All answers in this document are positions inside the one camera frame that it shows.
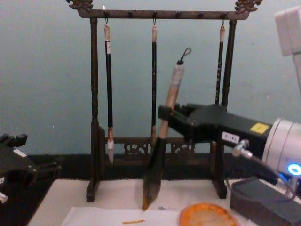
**white label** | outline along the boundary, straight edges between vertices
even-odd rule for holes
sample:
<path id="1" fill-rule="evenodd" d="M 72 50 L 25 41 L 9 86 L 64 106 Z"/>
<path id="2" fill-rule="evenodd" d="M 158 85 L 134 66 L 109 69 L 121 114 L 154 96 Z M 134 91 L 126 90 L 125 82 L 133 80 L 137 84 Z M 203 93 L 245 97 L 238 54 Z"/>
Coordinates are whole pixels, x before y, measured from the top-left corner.
<path id="1" fill-rule="evenodd" d="M 107 41 L 107 54 L 111 54 L 111 43 Z"/>
<path id="2" fill-rule="evenodd" d="M 234 144 L 239 143 L 239 136 L 227 132 L 222 133 L 222 139 Z"/>
<path id="3" fill-rule="evenodd" d="M 27 156 L 26 154 L 24 154 L 23 152 L 19 151 L 18 149 L 15 149 L 15 150 L 14 150 L 14 153 L 20 155 L 22 158 L 24 158 L 24 157 Z"/>

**table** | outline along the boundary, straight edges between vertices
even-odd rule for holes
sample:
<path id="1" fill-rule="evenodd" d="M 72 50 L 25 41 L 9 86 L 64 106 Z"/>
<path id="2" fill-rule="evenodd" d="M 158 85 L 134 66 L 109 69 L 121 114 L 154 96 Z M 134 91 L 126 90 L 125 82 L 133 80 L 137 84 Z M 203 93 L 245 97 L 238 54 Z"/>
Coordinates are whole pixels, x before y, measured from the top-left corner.
<path id="1" fill-rule="evenodd" d="M 86 202 L 88 183 L 80 180 L 54 181 L 29 226 L 60 226 L 72 206 L 141 209 L 142 180 L 101 181 L 94 202 Z M 209 202 L 229 209 L 230 193 L 228 192 L 227 199 L 219 199 L 210 180 L 163 180 L 158 198 L 150 209 L 181 210 L 196 202 Z M 242 225 L 255 225 L 235 211 L 231 212 Z"/>

